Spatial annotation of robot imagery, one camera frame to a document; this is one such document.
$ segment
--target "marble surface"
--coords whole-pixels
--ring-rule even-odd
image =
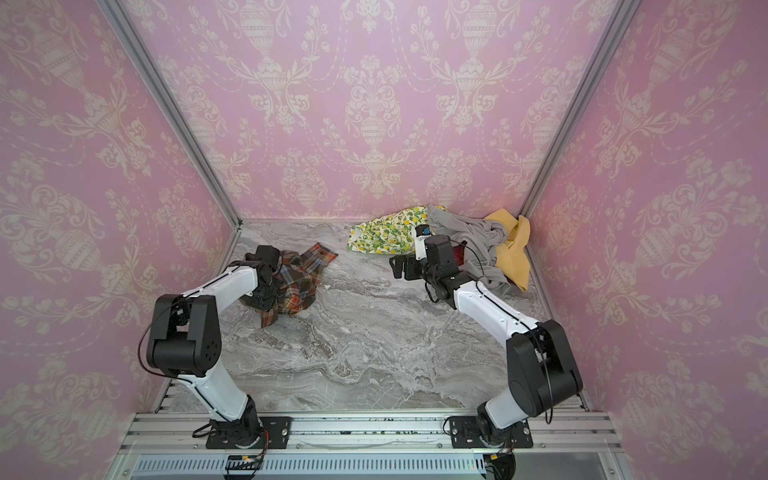
[[[424,282],[396,280],[388,256],[346,250],[351,224],[252,223],[233,254],[257,245],[300,253],[321,242],[339,256],[316,302],[266,329],[235,302],[221,316],[222,359],[260,411],[476,407],[505,387],[504,349],[469,317],[427,298]],[[534,286],[503,298],[544,318]],[[186,389],[171,412],[202,412]]]

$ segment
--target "plaid fabric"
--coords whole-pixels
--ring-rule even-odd
[[[257,310],[261,314],[261,328],[272,325],[280,313],[295,315],[315,302],[315,292],[328,266],[338,255],[321,243],[302,253],[290,250],[280,251],[280,265],[273,275],[278,282],[275,305],[269,310]]]

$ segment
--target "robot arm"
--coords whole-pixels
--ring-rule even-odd
[[[395,278],[405,273],[406,280],[425,280],[437,296],[433,301],[443,300],[470,316],[505,347],[508,388],[481,404],[477,416],[482,438],[489,445],[503,443],[516,422],[540,415],[581,391],[571,347],[557,322],[541,323],[518,312],[473,275],[459,270],[447,236],[432,236],[428,226],[417,229],[416,253],[392,257],[392,271]],[[273,282],[279,254],[273,247],[259,246],[255,255],[232,262],[203,286],[181,295],[163,295],[155,303],[147,362],[183,381],[207,407],[211,432],[241,448],[258,441],[263,425],[253,400],[235,385],[220,361],[219,313],[244,295],[256,308],[269,309],[279,288]]]
[[[559,323],[541,323],[518,312],[459,270],[446,235],[433,236],[426,225],[412,233],[415,253],[389,261],[395,278],[404,273],[406,280],[425,280],[437,296],[433,302],[443,300],[470,316],[506,349],[508,388],[478,407],[478,427],[488,444],[503,442],[516,422],[581,391],[581,375]]]
[[[262,425],[250,396],[240,390],[220,360],[219,314],[243,295],[266,310],[276,299],[273,282],[280,251],[261,245],[246,260],[181,295],[163,295],[154,307],[147,363],[180,379],[206,406],[211,431],[242,448],[259,438]]]

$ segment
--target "cable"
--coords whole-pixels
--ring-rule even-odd
[[[231,265],[231,264],[230,264],[230,265],[227,265],[227,268],[230,268],[231,266],[242,266],[244,261],[245,261],[245,260],[239,260],[237,265]],[[150,375],[159,376],[159,377],[162,377],[162,378],[164,378],[164,379],[182,380],[182,381],[184,381],[184,382],[187,382],[187,383],[189,383],[190,385],[193,385],[193,383],[192,383],[192,382],[190,382],[190,381],[189,381],[189,380],[187,380],[187,379],[182,379],[181,377],[178,377],[178,376],[165,375],[164,373],[157,373],[157,372],[153,372],[152,370],[149,370],[149,367],[145,366],[145,364],[144,364],[144,361],[143,361],[143,359],[141,358],[141,344],[142,344],[142,343],[144,343],[144,338],[147,336],[147,333],[149,333],[149,330],[152,328],[152,326],[154,325],[154,323],[155,323],[155,322],[157,322],[157,321],[160,319],[160,317],[162,317],[162,316],[163,316],[163,315],[164,315],[164,314],[165,314],[165,313],[166,313],[168,310],[171,310],[171,309],[173,309],[173,308],[174,308],[174,306],[176,306],[176,305],[177,305],[177,304],[178,304],[178,303],[179,303],[181,300],[184,300],[184,299],[186,299],[186,298],[189,298],[189,296],[190,296],[190,295],[193,295],[193,294],[195,294],[196,292],[198,292],[198,291],[200,291],[200,290],[204,289],[206,286],[209,286],[209,285],[210,285],[210,284],[212,284],[213,282],[217,281],[217,280],[218,280],[220,277],[221,277],[221,275],[217,276],[215,279],[211,280],[211,281],[210,281],[210,282],[208,282],[208,283],[205,283],[205,284],[204,284],[203,286],[201,286],[200,288],[198,288],[198,289],[195,289],[195,291],[194,291],[194,292],[192,292],[192,293],[189,293],[189,294],[187,294],[187,295],[184,295],[184,296],[179,296],[179,297],[177,297],[177,298],[176,298],[176,299],[175,299],[173,302],[171,302],[171,303],[170,303],[170,305],[168,306],[168,308],[166,308],[166,309],[165,309],[165,310],[163,310],[162,312],[158,313],[158,314],[157,314],[157,316],[155,316],[155,317],[152,319],[152,321],[149,323],[149,325],[147,325],[147,328],[145,328],[145,329],[144,329],[144,333],[142,333],[142,334],[141,334],[141,338],[139,339],[139,344],[138,344],[138,346],[136,347],[136,357],[138,358],[138,361],[139,361],[139,366],[141,367],[141,369],[143,369],[143,370],[144,370],[146,373],[149,373]]]
[[[522,324],[522,325],[523,325],[525,328],[527,328],[527,329],[528,329],[528,331],[529,331],[530,333],[533,333],[533,335],[532,335],[532,336],[533,336],[533,340],[534,340],[534,342],[536,342],[536,347],[538,348],[538,351],[541,353],[541,362],[544,364],[544,374],[545,374],[545,376],[547,377],[547,387],[549,388],[549,402],[550,402],[550,406],[549,406],[549,418],[547,418],[547,413],[546,413],[546,412],[544,412],[544,421],[547,423],[547,425],[550,425],[550,424],[552,423],[552,419],[554,418],[554,394],[552,393],[552,383],[551,383],[551,381],[550,381],[550,379],[549,379],[549,368],[547,367],[547,360],[544,358],[544,353],[545,353],[545,352],[544,352],[544,349],[541,347],[541,344],[540,344],[540,343],[539,343],[539,341],[538,341],[538,335],[536,335],[536,334],[533,332],[533,330],[531,329],[531,327],[530,327],[530,326],[528,326],[528,325],[526,325],[526,324],[525,324],[525,322],[523,322],[522,320],[520,320],[518,317],[516,317],[516,316],[512,315],[512,314],[511,314],[509,311],[507,311],[507,310],[506,310],[504,307],[502,307],[501,305],[499,305],[498,303],[496,303],[496,302],[495,302],[495,301],[494,301],[494,300],[493,300],[493,299],[492,299],[490,296],[486,296],[486,295],[485,295],[485,294],[482,292],[482,290],[480,290],[480,286],[479,286],[479,284],[478,284],[478,281],[477,281],[477,280],[475,281],[475,287],[478,289],[478,292],[480,292],[480,295],[481,295],[481,296],[483,296],[483,297],[484,297],[484,298],[486,298],[486,299],[487,299],[489,302],[491,302],[491,303],[493,303],[494,305],[496,305],[496,307],[497,307],[499,310],[501,310],[502,312],[506,313],[507,315],[509,315],[510,317],[512,317],[513,319],[515,319],[515,321],[517,321],[518,323]]]
[[[163,310],[162,312],[158,313],[158,315],[155,316],[152,319],[152,321],[149,323],[149,325],[147,325],[147,328],[144,329],[144,333],[141,334],[141,338],[139,339],[139,344],[136,347],[136,357],[139,360],[139,366],[146,373],[149,373],[149,374],[154,375],[154,376],[160,376],[160,377],[163,377],[164,379],[183,380],[183,381],[189,383],[190,385],[192,385],[192,382],[190,382],[187,379],[182,379],[182,378],[177,377],[177,376],[165,375],[164,373],[157,373],[157,372],[153,372],[152,370],[149,370],[149,368],[144,365],[144,361],[141,359],[141,344],[144,343],[144,337],[146,337],[147,333],[149,333],[149,329],[152,328],[154,323],[157,322],[160,319],[161,316],[165,315],[165,313],[168,310],[173,309],[174,306],[176,306],[181,300],[184,300],[185,298],[188,298],[189,295],[180,296],[180,297],[176,298],[173,302],[170,303],[170,305],[165,310]]]
[[[437,298],[437,299],[436,298],[432,298],[432,292],[429,291],[428,285],[429,285],[429,282],[427,282],[425,280],[424,281],[424,290],[426,290],[427,291],[427,295],[429,295],[429,301],[432,302],[432,303],[440,303],[440,299],[439,298]]]
[[[262,434],[265,435],[264,447],[261,449],[261,453],[259,455],[256,455],[255,457],[253,457],[254,460],[251,460],[251,458],[249,456],[246,456],[246,455],[242,455],[242,456],[240,456],[240,455],[230,455],[230,457],[232,457],[232,456],[235,456],[235,457],[240,456],[240,461],[245,460],[245,462],[246,462],[246,463],[243,463],[243,464],[235,466],[235,467],[230,467],[228,462],[236,462],[237,460],[233,460],[231,458],[227,458],[227,473],[224,476],[224,480],[236,480],[230,474],[230,472],[233,471],[233,470],[253,470],[253,473],[250,474],[250,477],[248,477],[248,480],[253,480],[253,477],[256,476],[256,473],[259,470],[261,470],[261,465],[263,465],[263,463],[264,463],[264,456],[266,455],[266,450],[270,446],[270,433],[267,430],[263,430],[259,434],[259,437]]]
[[[505,452],[504,449],[507,448],[508,443],[511,444],[511,447],[509,449],[509,452]],[[504,441],[504,443],[502,444],[502,447],[498,450],[498,452],[496,452],[496,455],[509,455],[510,453],[512,453],[512,450],[514,449],[515,449],[515,443],[512,441],[512,430],[510,429],[509,432],[507,433],[507,439]]]
[[[477,252],[475,252],[475,249],[467,245],[466,243],[458,242],[456,240],[448,238],[448,240],[451,240],[456,245],[462,245],[464,248],[469,248],[469,251],[475,254],[475,258],[478,260],[478,265],[480,266],[480,271],[482,272],[482,275],[485,276],[485,269],[482,267],[482,262],[480,261],[480,256]]]
[[[497,455],[491,456],[491,461],[485,466],[486,471],[493,472],[494,480],[510,480],[515,476],[515,472],[518,469],[518,463],[515,456],[510,452],[507,455],[498,457]]]
[[[207,432],[202,432],[203,429],[206,427],[211,427],[211,430],[208,430]],[[210,436],[211,433],[213,433],[213,425],[210,424],[210,422],[206,423],[205,425],[201,426],[200,428],[196,429],[194,432],[192,432],[192,438],[193,439],[204,439],[205,437]]]

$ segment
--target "floral pattern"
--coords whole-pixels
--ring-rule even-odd
[[[121,1],[246,219],[519,210],[616,5]]]
[[[636,478],[768,476],[762,13],[641,3],[531,218]]]
[[[414,243],[411,229],[425,223],[427,207],[406,208],[396,214],[355,225],[349,232],[346,249],[363,253],[412,252]]]
[[[136,358],[155,300],[210,277],[232,230],[95,2],[0,2],[0,47],[3,474],[99,480],[157,396]]]

